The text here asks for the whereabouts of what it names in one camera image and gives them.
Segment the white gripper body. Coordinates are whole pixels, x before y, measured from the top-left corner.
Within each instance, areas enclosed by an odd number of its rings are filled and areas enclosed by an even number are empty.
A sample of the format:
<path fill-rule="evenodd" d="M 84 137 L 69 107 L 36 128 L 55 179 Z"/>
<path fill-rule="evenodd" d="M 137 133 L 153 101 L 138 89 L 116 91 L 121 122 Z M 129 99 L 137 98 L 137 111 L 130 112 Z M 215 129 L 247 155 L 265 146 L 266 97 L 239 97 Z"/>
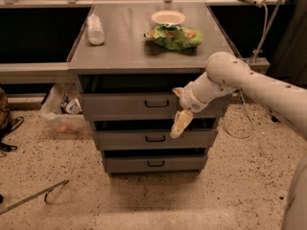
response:
<path fill-rule="evenodd" d="M 207 103 L 201 102 L 194 94 L 192 84 L 188 83 L 182 88 L 179 95 L 179 103 L 185 110 L 193 113 L 199 113 L 207 107 Z"/>

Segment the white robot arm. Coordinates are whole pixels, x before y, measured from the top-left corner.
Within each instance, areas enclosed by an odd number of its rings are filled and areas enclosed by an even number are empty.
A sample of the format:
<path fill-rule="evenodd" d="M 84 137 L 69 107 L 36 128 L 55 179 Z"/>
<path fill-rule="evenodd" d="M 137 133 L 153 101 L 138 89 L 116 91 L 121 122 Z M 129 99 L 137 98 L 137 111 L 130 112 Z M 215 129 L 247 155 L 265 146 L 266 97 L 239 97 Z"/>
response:
<path fill-rule="evenodd" d="M 173 91 L 182 109 L 176 113 L 170 136 L 178 138 L 193 115 L 209 103 L 236 90 L 265 108 L 303 139 L 307 139 L 307 90 L 259 74 L 227 52 L 210 56 L 205 72 Z M 281 230 L 307 230 L 307 155 L 299 161 L 289 188 Z"/>

